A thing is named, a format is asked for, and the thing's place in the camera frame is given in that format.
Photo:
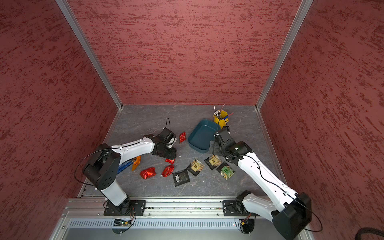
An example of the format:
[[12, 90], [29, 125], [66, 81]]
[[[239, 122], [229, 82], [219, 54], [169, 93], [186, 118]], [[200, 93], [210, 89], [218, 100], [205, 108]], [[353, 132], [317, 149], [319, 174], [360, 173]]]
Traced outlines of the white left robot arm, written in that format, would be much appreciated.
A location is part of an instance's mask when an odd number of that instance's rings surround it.
[[127, 202], [128, 196], [116, 180], [119, 167], [145, 154], [174, 159], [177, 155], [177, 150], [173, 147], [176, 141], [175, 134], [167, 138], [159, 134], [145, 135], [142, 139], [123, 145], [102, 144], [90, 154], [91, 158], [85, 164], [83, 174], [110, 203], [120, 207]]

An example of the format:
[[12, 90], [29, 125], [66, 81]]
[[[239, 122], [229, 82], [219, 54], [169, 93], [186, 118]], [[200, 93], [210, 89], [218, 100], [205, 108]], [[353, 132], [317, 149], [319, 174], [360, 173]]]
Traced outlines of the black yellow label tea bag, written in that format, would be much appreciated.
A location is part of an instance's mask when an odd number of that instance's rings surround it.
[[208, 165], [210, 170], [214, 170], [222, 164], [222, 161], [216, 155], [211, 155], [210, 157], [206, 158], [204, 162]]
[[200, 172], [204, 169], [204, 165], [199, 160], [193, 160], [187, 167], [187, 170], [197, 177]]

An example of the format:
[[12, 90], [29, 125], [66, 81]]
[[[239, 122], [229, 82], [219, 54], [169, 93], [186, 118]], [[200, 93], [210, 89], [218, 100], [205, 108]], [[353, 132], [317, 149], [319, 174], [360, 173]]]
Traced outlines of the black green label tea bag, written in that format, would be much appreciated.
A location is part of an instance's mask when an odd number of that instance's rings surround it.
[[236, 173], [227, 163], [222, 163], [219, 165], [217, 167], [217, 171], [225, 178], [225, 180], [228, 180]]

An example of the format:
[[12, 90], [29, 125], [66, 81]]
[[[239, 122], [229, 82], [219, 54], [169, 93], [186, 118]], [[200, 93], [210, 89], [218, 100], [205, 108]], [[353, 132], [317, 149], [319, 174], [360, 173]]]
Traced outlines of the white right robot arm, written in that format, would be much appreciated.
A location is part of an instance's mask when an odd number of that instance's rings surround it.
[[226, 128], [219, 130], [214, 137], [225, 160], [247, 173], [269, 197], [269, 200], [263, 200], [243, 192], [239, 196], [241, 206], [247, 212], [272, 222], [286, 240], [295, 239], [312, 220], [311, 198], [284, 184], [245, 142], [235, 142]]

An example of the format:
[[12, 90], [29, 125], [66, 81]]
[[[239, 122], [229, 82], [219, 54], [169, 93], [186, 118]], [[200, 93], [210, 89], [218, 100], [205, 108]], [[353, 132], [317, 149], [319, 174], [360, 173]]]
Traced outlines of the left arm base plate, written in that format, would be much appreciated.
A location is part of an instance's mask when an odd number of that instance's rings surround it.
[[104, 216], [143, 216], [146, 208], [145, 200], [125, 200], [119, 206], [115, 206], [110, 200], [105, 201]]

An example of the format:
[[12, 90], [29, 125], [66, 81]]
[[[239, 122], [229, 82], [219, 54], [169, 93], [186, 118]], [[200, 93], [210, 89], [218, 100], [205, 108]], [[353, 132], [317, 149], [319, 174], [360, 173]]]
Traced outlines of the red foil tea bag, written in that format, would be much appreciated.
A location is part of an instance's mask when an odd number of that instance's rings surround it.
[[180, 144], [183, 143], [186, 140], [186, 132], [182, 132], [179, 136], [179, 142]]
[[157, 173], [156, 173], [156, 169], [154, 167], [150, 167], [148, 169], [145, 169], [143, 171], [140, 172], [140, 176], [146, 180], [146, 179], [149, 179], [149, 178], [152, 178], [154, 176], [156, 176]]
[[173, 165], [175, 163], [175, 159], [166, 159], [165, 162], [170, 163]]
[[165, 169], [162, 172], [162, 176], [164, 178], [170, 176], [173, 173], [174, 168], [175, 168], [174, 165], [169, 165], [169, 166], [165, 167]]

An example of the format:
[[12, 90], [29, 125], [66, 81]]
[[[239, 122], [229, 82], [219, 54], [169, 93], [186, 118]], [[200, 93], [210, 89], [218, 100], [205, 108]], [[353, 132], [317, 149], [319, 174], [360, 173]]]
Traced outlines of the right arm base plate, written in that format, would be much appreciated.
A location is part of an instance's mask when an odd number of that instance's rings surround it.
[[247, 217], [250, 214], [241, 201], [227, 200], [222, 203], [225, 217]]

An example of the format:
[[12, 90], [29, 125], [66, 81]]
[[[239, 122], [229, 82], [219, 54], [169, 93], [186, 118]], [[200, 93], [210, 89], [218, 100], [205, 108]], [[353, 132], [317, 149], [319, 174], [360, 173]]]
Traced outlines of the orange tea bag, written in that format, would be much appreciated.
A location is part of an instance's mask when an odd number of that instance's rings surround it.
[[137, 156], [133, 160], [132, 171], [134, 171], [141, 163], [141, 156]]

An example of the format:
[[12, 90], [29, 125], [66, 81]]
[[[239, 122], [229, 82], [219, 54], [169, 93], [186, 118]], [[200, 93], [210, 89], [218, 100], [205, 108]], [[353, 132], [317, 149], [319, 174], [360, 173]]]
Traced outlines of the black barcode tea bag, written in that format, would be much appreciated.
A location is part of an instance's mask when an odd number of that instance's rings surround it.
[[190, 177], [187, 169], [172, 173], [172, 176], [173, 176], [175, 187], [178, 187], [180, 185], [190, 182]]

